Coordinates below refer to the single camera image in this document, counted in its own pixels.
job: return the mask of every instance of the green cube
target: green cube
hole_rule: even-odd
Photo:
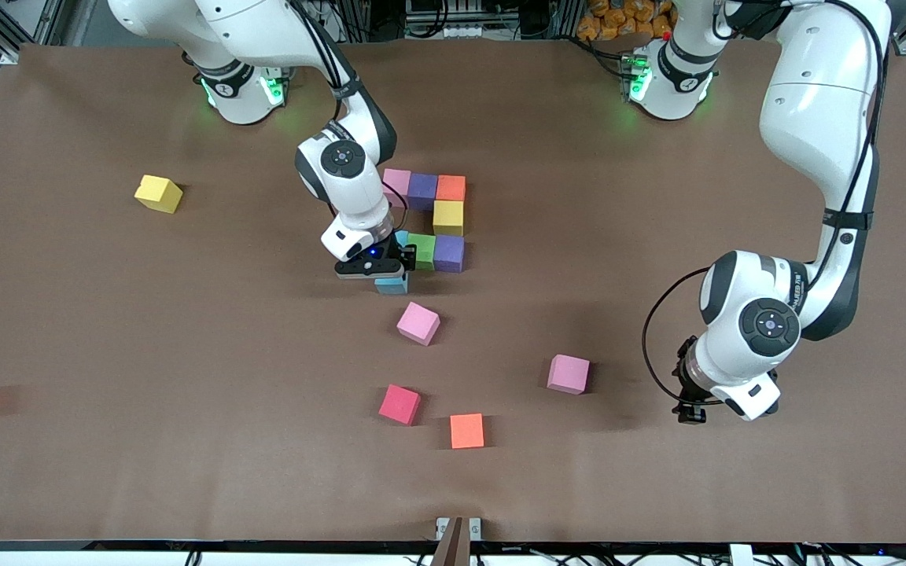
[[[432,261],[436,254],[436,237],[427,233],[409,233],[407,244],[418,246],[414,251],[414,268],[422,271],[435,271],[436,266]]]

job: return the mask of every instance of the brown table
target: brown table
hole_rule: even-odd
[[[906,539],[906,58],[853,327],[784,363],[774,418],[689,427],[641,362],[652,301],[731,248],[816,251],[819,191],[757,131],[777,46],[732,44],[679,123],[567,43],[349,53],[388,165],[469,179],[468,270],[413,280],[432,347],[320,247],[292,166],[330,115],[318,76],[235,127],[175,50],[2,69],[0,538],[396,540],[459,513],[501,540]],[[176,215],[133,200],[143,173],[186,186]],[[661,373],[695,295],[654,323]],[[596,362],[588,395],[543,389],[558,352]],[[418,426],[375,415],[388,383],[423,391]],[[463,412],[490,447],[449,449]]]

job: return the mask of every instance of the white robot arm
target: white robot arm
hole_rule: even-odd
[[[765,94],[761,136],[816,183],[826,207],[812,263],[734,251],[708,269],[699,305],[708,329],[684,343],[673,372],[683,386],[673,409],[680,422],[705,422],[702,407],[719,402],[748,421],[774,412],[774,369],[799,338],[833,336],[855,316],[878,181],[866,115],[874,92],[882,94],[890,10],[882,0],[792,1],[677,0],[669,42],[636,51],[647,65],[629,96],[652,115],[679,119],[704,99],[727,39],[736,32],[758,39],[777,28],[783,52]]]
[[[396,149],[396,132],[355,69],[296,0],[109,0],[136,35],[176,42],[201,74],[209,100],[230,122],[259,121],[284,103],[274,90],[283,69],[313,67],[327,78],[334,117],[296,151],[314,197],[337,209],[320,237],[343,278],[399,277],[414,248],[392,239],[389,202],[377,165]],[[341,104],[345,115],[341,114]]]

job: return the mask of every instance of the orange cube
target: orange cube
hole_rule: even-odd
[[[450,437],[453,448],[483,448],[484,422],[481,413],[450,416]]]
[[[460,200],[467,198],[467,177],[460,175],[439,175],[436,186],[436,200]]]

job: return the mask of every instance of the cube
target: cube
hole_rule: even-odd
[[[421,271],[435,271],[434,257],[436,253],[436,237],[427,233],[409,233],[407,244],[414,244],[414,268]]]
[[[387,387],[387,395],[384,395],[384,404],[380,405],[380,415],[405,426],[411,426],[414,413],[418,412],[418,404],[421,401],[422,396],[414,391],[390,384]]]
[[[177,209],[177,204],[180,204],[180,197],[183,197],[183,194],[180,187],[173,184],[170,179],[142,175],[142,182],[135,191],[135,198],[138,198],[139,203],[154,211],[167,212],[172,215]]]
[[[387,196],[389,203],[396,208],[403,208],[400,198],[393,194],[399,193],[407,201],[407,184],[411,182],[411,172],[403,169],[384,169],[384,194]]]
[[[439,177],[435,175],[412,173],[411,179],[407,182],[407,206],[413,211],[431,211],[436,201],[438,185]]]
[[[467,177],[460,175],[439,175],[436,186],[436,200],[460,200],[467,197]]]
[[[439,315],[416,302],[411,302],[403,312],[400,322],[396,323],[396,329],[418,344],[429,345],[432,336],[435,336],[436,330],[439,329]]]
[[[410,275],[410,273],[405,272],[405,274],[400,277],[375,279],[374,283],[377,286],[377,291],[380,291],[381,295],[406,295],[407,279]]]
[[[464,241],[460,236],[436,236],[436,251],[432,255],[436,271],[463,272]]]
[[[586,391],[589,376],[588,359],[558,354],[551,359],[551,375],[547,376],[547,389],[579,395]]]
[[[437,236],[463,236],[463,200],[436,200],[432,232]]]
[[[453,449],[483,448],[484,420],[481,413],[450,416],[450,441]]]

